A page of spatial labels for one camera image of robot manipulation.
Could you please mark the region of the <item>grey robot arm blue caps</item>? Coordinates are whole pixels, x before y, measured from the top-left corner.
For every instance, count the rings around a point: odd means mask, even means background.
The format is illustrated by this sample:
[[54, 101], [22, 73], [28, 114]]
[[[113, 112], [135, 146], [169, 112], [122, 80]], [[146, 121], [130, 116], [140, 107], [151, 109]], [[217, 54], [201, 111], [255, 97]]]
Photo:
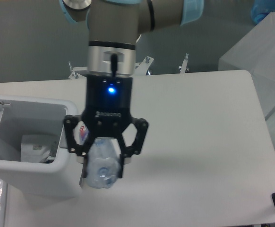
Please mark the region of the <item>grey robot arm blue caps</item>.
[[63, 0], [72, 20], [89, 30], [86, 104], [67, 115], [68, 151], [83, 158], [90, 187], [110, 188], [123, 176], [126, 160], [139, 155], [148, 122], [130, 113], [136, 42], [147, 32], [198, 20], [202, 0]]

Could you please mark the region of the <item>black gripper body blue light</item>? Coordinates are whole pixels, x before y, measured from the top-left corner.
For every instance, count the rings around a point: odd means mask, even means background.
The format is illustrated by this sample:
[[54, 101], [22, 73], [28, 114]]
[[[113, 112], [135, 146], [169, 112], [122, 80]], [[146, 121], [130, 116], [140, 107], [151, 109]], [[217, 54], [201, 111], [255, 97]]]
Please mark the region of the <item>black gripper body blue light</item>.
[[86, 106], [82, 121], [96, 138], [116, 138], [132, 123], [130, 114], [132, 77], [88, 74]]

